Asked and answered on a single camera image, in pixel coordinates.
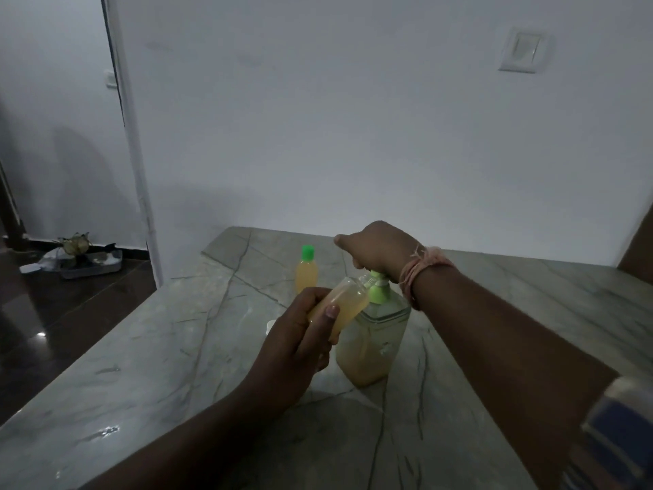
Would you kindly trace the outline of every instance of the plaid sleeve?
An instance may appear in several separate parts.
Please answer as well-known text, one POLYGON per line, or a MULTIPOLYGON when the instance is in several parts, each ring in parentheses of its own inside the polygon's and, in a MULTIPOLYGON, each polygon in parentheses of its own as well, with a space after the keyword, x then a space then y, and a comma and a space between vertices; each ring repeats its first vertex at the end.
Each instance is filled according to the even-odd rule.
POLYGON ((582 429, 561 490, 653 490, 653 386, 616 379, 582 429))

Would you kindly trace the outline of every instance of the bracelet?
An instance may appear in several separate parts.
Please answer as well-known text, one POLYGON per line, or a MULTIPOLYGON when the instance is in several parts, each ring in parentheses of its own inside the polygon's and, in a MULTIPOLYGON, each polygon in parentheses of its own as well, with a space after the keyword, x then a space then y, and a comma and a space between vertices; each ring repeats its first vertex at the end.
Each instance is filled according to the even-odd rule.
POLYGON ((418 253, 419 246, 415 252, 411 255, 414 257, 411 261, 406 263, 402 273, 399 277, 399 287, 402 289, 404 297, 408 299, 408 302, 411 304, 414 310, 421 311, 419 309, 419 304, 413 296, 413 282, 415 277, 419 273, 428 268, 429 266, 437 266, 438 264, 444 264, 446 266, 452 266, 456 268, 455 265, 445 256, 445 253, 442 252, 442 249, 436 246, 427 247, 424 249, 424 253, 420 256, 418 253))

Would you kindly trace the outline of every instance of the forearm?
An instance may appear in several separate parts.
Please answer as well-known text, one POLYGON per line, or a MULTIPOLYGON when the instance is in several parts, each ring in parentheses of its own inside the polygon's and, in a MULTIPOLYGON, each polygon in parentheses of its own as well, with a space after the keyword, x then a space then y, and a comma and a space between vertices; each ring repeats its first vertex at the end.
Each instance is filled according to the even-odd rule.
POLYGON ((175 489, 217 478, 262 424, 237 389, 84 488, 175 489))
POLYGON ((554 489, 593 402, 617 377, 455 268, 422 271, 413 294, 541 489, 554 489))

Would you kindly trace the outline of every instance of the dark tiled floor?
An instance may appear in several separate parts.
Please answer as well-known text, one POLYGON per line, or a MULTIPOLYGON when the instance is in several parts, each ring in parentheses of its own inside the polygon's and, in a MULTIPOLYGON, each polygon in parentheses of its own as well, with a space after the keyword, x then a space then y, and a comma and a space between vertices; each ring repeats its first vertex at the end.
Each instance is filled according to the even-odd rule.
POLYGON ((0 252, 0 425, 156 290, 149 261, 78 280, 20 273, 39 257, 0 252))

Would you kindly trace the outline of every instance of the black baseboard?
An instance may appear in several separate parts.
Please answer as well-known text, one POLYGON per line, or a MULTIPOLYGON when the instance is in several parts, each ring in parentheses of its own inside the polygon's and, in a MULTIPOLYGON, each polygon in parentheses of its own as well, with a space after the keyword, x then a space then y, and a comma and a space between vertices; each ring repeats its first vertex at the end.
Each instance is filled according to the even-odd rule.
MULTIPOLYGON (((12 244, 10 244, 7 236, 3 236, 3 242, 6 247, 8 247, 9 249, 13 249, 14 251, 43 251, 44 253, 47 253, 48 251, 52 251, 55 247, 61 246, 61 244, 54 241, 27 239, 26 248, 25 247, 16 248, 16 247, 12 247, 12 244)), ((93 248, 100 248, 100 247, 103 246, 91 245, 91 249, 89 250, 89 252, 93 252, 93 248)), ((124 259, 136 259, 139 261, 150 260, 150 252, 147 249, 131 249, 125 247, 116 247, 116 249, 120 249, 123 252, 124 259)))

